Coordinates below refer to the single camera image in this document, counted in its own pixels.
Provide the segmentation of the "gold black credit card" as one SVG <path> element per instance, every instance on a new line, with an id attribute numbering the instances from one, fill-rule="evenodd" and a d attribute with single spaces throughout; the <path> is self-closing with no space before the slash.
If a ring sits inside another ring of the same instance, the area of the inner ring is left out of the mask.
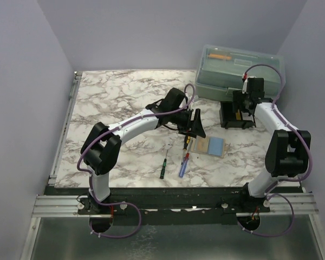
<path id="1" fill-rule="evenodd" d="M 240 110 L 236 111 L 235 116 L 236 116 L 236 120 L 238 120 L 238 121 L 242 120 L 242 115 L 241 115 Z"/>

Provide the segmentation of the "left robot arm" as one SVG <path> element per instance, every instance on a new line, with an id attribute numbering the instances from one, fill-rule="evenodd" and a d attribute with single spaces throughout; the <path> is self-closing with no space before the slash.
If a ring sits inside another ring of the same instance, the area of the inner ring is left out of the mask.
<path id="1" fill-rule="evenodd" d="M 81 148 L 77 169 L 89 173 L 89 193 L 93 197 L 90 206 L 96 213 L 103 214 L 109 209 L 109 173 L 126 142 L 168 123 L 175 124 L 178 133 L 186 137 L 206 137 L 200 109 L 191 108 L 196 88 L 191 83 L 186 87 L 192 88 L 191 97 L 187 97 L 186 90 L 172 88 L 163 99 L 147 105 L 129 119 L 112 125 L 99 122 L 93 126 Z"/>

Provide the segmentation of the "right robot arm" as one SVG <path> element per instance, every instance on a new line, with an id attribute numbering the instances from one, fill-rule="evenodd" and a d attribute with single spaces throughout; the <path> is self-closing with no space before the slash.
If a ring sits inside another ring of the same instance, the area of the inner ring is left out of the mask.
<path id="1" fill-rule="evenodd" d="M 280 182 L 300 182 L 311 174 L 311 134 L 293 126 L 275 101 L 265 97 L 263 78 L 243 76 L 242 90 L 233 93 L 233 110 L 259 119 L 272 134 L 265 169 L 246 184 L 247 194 L 238 199 L 239 208 L 251 212 L 258 206 L 257 198 L 265 197 Z"/>

